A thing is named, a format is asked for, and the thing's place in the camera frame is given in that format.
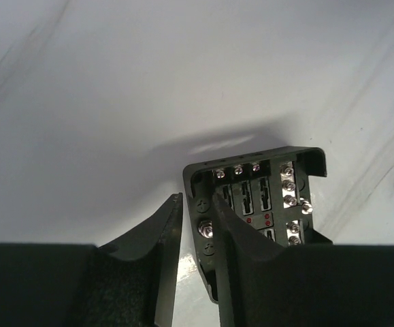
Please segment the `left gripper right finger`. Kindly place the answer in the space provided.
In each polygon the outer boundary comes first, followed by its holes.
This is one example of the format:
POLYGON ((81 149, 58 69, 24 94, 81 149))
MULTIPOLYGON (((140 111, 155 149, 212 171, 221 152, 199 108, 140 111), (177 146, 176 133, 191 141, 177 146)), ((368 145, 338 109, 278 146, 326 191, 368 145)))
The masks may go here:
POLYGON ((394 326, 394 246, 283 247, 212 203, 222 326, 394 326))

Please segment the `black fuse box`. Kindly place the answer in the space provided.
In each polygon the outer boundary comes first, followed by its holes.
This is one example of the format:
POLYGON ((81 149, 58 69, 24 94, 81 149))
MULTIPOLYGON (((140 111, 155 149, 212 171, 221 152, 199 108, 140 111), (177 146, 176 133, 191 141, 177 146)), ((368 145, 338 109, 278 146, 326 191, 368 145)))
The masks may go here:
POLYGON ((284 146, 193 163, 182 176, 197 266, 212 302, 218 301, 213 195, 246 225, 282 246, 330 243, 315 230, 312 216, 309 178, 327 176, 321 148, 284 146))

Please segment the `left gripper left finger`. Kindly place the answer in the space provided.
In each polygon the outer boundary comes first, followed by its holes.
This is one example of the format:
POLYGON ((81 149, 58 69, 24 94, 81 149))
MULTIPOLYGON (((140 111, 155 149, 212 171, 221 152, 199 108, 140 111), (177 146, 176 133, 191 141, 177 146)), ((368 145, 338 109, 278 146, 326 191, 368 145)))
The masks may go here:
POLYGON ((0 243, 0 326, 170 326, 183 197, 100 246, 0 243))

